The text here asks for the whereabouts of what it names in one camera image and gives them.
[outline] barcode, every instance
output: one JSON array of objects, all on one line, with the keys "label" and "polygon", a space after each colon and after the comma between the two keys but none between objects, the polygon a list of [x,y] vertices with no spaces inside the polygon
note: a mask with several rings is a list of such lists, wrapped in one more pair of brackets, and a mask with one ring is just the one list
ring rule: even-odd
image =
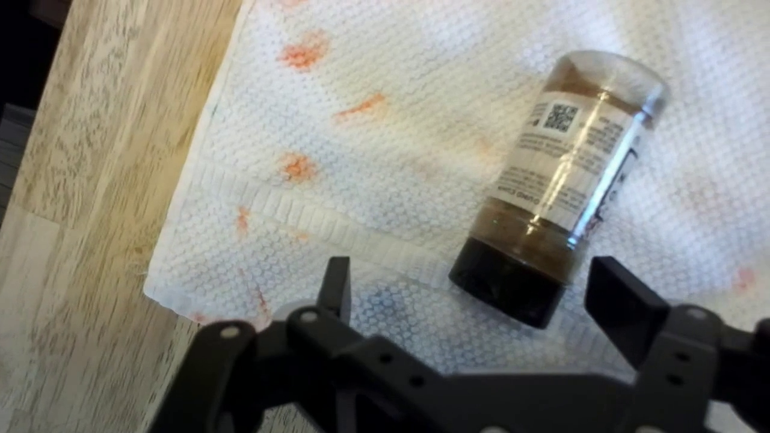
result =
[{"label": "barcode", "polygon": [[568,132],[578,116],[578,105],[553,105],[547,121],[549,129]]}]

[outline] jar label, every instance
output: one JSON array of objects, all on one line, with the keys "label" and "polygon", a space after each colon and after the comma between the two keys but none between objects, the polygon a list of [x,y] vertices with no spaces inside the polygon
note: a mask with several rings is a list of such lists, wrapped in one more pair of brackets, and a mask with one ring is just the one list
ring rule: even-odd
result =
[{"label": "jar label", "polygon": [[547,92],[509,151],[493,197],[583,236],[625,177],[645,116],[607,102]]}]

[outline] glass jar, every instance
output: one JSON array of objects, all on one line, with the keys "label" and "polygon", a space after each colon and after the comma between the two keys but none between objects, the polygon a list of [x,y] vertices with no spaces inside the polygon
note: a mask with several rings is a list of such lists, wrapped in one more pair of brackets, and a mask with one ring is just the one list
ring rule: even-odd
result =
[{"label": "glass jar", "polygon": [[562,56],[472,225],[452,281],[547,327],[589,229],[602,222],[667,99],[665,80],[631,58]]}]

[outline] wooden surface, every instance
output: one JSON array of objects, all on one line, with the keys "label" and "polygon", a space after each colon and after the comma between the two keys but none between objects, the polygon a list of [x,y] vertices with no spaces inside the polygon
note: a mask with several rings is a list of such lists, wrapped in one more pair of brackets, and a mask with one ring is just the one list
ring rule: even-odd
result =
[{"label": "wooden surface", "polygon": [[0,230],[0,430],[141,430],[193,327],[141,296],[239,0],[75,0]]}]

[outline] paper towel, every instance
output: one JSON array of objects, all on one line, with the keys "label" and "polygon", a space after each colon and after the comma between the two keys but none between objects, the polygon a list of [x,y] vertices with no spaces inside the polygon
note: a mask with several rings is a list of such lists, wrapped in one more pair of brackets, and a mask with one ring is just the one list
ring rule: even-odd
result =
[{"label": "paper towel", "polygon": [[268,324],[351,254],[354,324],[438,371],[631,378],[583,310],[586,259],[549,331],[452,288],[450,264],[558,56],[612,50],[674,96],[589,254],[751,327],[770,305],[767,39],[764,0],[244,2],[144,294]]}]

